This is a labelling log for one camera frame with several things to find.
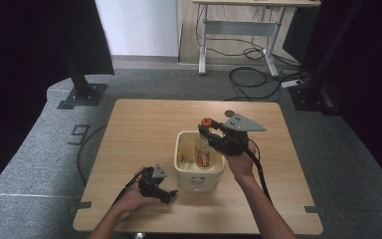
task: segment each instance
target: desk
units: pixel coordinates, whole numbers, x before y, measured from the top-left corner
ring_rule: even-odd
[[[272,77],[278,77],[272,51],[281,28],[286,7],[319,7],[319,0],[193,0],[193,3],[204,5],[202,46],[200,48],[199,69],[200,75],[206,73],[206,35],[242,35],[242,36],[269,36],[269,44],[263,53],[271,71]],[[235,6],[270,6],[281,7],[276,22],[234,22],[209,21],[207,9],[209,5],[235,5]]]
[[[168,174],[160,188],[179,189],[176,198],[168,205],[143,207],[122,217],[116,231],[258,234],[250,207],[229,166],[212,192],[178,188],[173,165],[178,132],[197,130],[205,117],[226,121],[226,110],[267,128],[264,132],[249,132],[249,137],[260,147],[274,205],[294,233],[320,234],[318,214],[305,212],[305,206],[315,205],[279,105],[164,100],[116,102],[82,198],[92,207],[78,210],[76,230],[92,231],[133,173],[141,166],[160,163]]]

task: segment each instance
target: power strip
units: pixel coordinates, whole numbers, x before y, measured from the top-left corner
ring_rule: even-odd
[[[301,80],[294,80],[294,81],[288,81],[288,82],[281,83],[281,86],[282,86],[283,89],[286,89],[288,87],[299,86],[299,85],[302,85],[302,84],[303,84],[303,81],[301,81]]]

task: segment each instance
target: gray carpet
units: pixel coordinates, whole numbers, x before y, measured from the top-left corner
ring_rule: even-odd
[[[258,77],[241,76],[246,82]],[[228,72],[222,71],[201,77],[187,70],[116,70],[115,77],[87,79],[107,84],[99,105],[57,110],[73,85],[65,80],[50,87],[41,116],[0,175],[0,238],[87,237],[72,226],[85,188],[76,163],[82,137],[76,133],[89,127],[90,135],[107,124],[117,99],[221,101],[236,96]],[[267,95],[276,83],[247,93]],[[324,227],[319,236],[299,238],[382,238],[382,170],[368,149],[341,117],[297,112],[287,90],[264,101],[275,100]],[[80,155],[86,178],[103,134],[95,134]],[[117,233],[115,238],[128,237]]]

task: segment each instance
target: tripod base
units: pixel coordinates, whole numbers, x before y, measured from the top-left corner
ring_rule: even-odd
[[[60,102],[58,110],[72,110],[76,106],[97,106],[106,89],[106,84],[89,84],[89,87],[90,92],[86,97],[79,96],[76,88],[73,88],[67,99]]]
[[[288,88],[288,90],[297,111],[322,112],[326,108],[322,97],[312,100],[305,96],[302,88]]]
[[[305,89],[303,88],[287,88],[289,90],[290,97],[293,101],[293,106],[297,111],[306,112],[322,112],[326,116],[337,117],[340,116],[337,110],[335,95],[333,91],[327,91],[321,94],[316,99],[310,99],[306,97]]]

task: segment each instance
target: forearm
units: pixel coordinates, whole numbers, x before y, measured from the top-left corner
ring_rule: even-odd
[[[89,239],[109,239],[113,235],[113,230],[119,221],[120,217],[124,214],[115,208],[110,208],[95,230],[90,234]]]
[[[252,176],[237,178],[263,239],[296,238]]]

